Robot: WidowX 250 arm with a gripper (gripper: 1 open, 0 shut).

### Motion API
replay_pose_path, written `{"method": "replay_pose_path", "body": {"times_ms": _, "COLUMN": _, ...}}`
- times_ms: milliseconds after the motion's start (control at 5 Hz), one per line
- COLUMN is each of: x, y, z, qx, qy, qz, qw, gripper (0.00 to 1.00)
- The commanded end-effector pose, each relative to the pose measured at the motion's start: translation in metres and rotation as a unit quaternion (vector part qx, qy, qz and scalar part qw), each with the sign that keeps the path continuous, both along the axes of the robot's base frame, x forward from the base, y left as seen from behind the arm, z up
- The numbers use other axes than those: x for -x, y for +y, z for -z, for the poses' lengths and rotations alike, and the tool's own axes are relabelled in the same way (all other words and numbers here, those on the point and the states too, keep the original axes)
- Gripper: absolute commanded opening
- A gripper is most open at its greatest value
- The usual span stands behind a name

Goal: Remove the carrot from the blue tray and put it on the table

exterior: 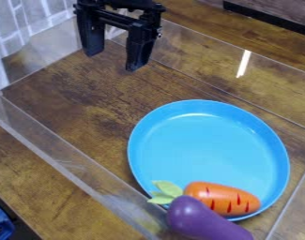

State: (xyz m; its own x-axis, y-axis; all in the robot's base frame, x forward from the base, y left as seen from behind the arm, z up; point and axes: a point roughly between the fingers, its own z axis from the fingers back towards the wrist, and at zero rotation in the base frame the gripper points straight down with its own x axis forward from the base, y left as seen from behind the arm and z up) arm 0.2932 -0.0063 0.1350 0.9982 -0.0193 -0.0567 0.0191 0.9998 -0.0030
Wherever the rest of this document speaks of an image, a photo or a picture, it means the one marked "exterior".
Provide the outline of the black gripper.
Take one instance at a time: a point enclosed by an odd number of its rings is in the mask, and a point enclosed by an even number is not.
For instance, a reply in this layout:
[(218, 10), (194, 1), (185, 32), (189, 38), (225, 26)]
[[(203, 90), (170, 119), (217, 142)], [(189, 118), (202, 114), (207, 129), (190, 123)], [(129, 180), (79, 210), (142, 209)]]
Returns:
[(137, 71), (150, 61), (165, 11), (154, 0), (76, 0), (74, 13), (84, 54), (94, 56), (103, 52), (106, 24), (125, 29), (129, 31), (126, 70)]

